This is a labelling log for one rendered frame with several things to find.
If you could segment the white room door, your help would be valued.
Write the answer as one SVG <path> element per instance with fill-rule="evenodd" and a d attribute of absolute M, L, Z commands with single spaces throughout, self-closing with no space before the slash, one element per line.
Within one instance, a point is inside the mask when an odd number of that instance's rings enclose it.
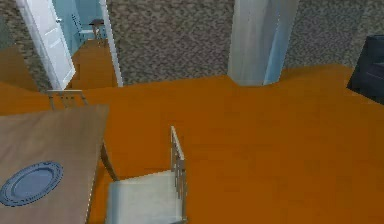
<path fill-rule="evenodd" d="M 75 74 L 74 64 L 52 0 L 16 0 L 39 58 L 54 90 L 64 90 Z"/>

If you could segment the brown wooden table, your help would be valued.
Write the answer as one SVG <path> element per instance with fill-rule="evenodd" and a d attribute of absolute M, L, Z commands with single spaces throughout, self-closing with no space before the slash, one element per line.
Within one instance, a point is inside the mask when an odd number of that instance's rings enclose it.
<path fill-rule="evenodd" d="M 86 224 L 109 107 L 0 116 L 0 187 L 41 161 L 63 167 L 58 186 L 26 206 L 0 204 L 0 224 Z"/>

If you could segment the dark blue sofa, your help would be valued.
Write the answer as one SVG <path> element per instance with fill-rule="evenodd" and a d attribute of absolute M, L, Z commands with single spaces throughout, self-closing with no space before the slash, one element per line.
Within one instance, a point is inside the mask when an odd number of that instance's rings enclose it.
<path fill-rule="evenodd" d="M 384 105 L 384 35 L 366 38 L 347 88 Z"/>

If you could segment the white cushioned wooden chair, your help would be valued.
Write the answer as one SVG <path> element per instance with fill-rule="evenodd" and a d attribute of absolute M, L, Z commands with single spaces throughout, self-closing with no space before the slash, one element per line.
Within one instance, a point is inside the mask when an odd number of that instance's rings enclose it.
<path fill-rule="evenodd" d="M 65 108 L 76 106 L 76 99 L 79 98 L 84 105 L 88 105 L 88 101 L 82 90 L 47 90 L 45 92 L 49 99 L 52 110 L 56 109 L 54 98 L 58 97 Z"/>
<path fill-rule="evenodd" d="M 187 224 L 186 158 L 170 127 L 170 168 L 109 185 L 104 224 Z"/>

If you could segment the blue round plate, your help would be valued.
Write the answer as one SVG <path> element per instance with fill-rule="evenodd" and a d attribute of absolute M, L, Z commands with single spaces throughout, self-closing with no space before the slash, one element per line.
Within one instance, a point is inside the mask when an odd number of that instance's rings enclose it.
<path fill-rule="evenodd" d="M 0 187 L 0 203 L 8 207 L 34 203 L 54 190 L 63 175 L 63 166 L 55 161 L 29 165 L 9 177 Z"/>

